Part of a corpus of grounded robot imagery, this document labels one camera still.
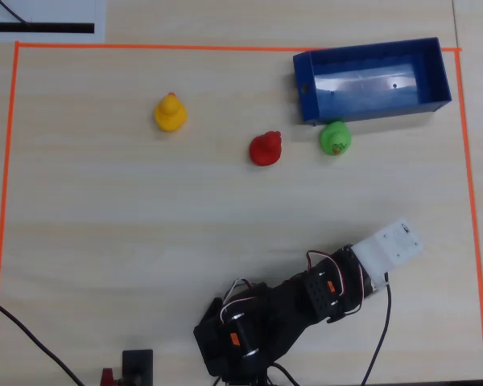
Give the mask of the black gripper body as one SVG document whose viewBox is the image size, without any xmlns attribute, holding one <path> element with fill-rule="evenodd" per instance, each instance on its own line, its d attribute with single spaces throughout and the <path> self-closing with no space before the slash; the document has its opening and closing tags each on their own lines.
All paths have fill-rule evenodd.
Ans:
<svg viewBox="0 0 483 386">
<path fill-rule="evenodd" d="M 358 277 L 361 284 L 361 301 L 374 296 L 377 292 L 385 289 L 389 285 L 389 274 L 384 273 L 382 279 L 374 280 L 365 270 L 356 253 L 353 251 L 351 244 L 347 244 L 342 251 L 349 257 L 352 264 L 357 266 Z"/>
</svg>

